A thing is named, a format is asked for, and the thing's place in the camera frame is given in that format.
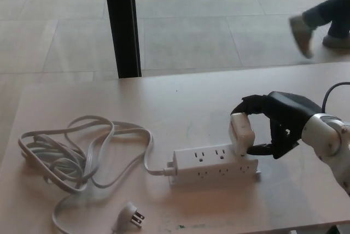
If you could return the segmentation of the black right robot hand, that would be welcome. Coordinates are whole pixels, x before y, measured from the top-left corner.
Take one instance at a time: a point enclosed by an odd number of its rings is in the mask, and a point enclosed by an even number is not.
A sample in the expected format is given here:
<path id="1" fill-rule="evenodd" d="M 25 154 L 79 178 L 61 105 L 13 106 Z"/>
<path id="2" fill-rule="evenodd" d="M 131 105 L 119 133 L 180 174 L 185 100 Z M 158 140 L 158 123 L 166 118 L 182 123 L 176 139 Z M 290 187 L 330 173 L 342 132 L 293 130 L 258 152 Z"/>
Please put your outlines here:
<path id="1" fill-rule="evenodd" d="M 268 95 L 251 95 L 242 98 L 232 113 L 264 114 L 270 119 L 271 143 L 253 145 L 249 155 L 271 155 L 279 159 L 298 146 L 306 123 L 321 107 L 310 99 L 286 92 L 272 91 Z"/>

